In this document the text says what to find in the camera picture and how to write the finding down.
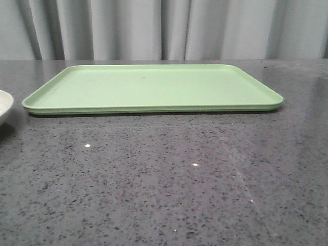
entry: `tray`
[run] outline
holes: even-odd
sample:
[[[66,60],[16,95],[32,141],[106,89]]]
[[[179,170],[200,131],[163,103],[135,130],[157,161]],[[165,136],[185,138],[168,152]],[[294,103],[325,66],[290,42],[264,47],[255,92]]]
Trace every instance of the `tray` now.
[[[283,98],[231,65],[68,67],[25,98],[33,114],[267,111]]]

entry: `countertop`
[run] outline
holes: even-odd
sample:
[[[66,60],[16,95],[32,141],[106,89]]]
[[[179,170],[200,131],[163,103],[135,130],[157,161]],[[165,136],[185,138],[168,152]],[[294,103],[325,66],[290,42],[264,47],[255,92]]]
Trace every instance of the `countertop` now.
[[[22,100],[63,68],[127,63],[0,61],[15,100],[0,127],[0,245],[326,245],[328,60],[201,63],[238,66],[283,106],[36,117]]]

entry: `gray granite countertop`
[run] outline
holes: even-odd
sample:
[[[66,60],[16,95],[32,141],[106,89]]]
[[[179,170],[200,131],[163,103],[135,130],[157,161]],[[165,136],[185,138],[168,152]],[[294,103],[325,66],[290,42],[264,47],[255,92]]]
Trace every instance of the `gray granite countertop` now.
[[[240,67],[283,106],[35,117],[22,100],[63,68],[124,62],[0,61],[15,99],[0,127],[0,245],[326,245],[328,60],[204,63]]]

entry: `curtain fold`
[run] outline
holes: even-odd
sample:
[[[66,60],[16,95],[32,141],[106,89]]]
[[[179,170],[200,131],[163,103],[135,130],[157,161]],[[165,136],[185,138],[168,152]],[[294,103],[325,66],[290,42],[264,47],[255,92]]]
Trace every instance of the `curtain fold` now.
[[[328,58],[327,0],[0,0],[0,59]]]

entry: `table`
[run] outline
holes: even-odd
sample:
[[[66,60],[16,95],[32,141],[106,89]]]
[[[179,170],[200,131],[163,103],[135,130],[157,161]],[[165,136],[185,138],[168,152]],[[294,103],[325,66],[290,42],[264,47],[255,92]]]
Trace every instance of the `table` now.
[[[33,116],[81,64],[231,64],[279,94],[262,113]],[[0,61],[1,245],[326,245],[328,60]]]

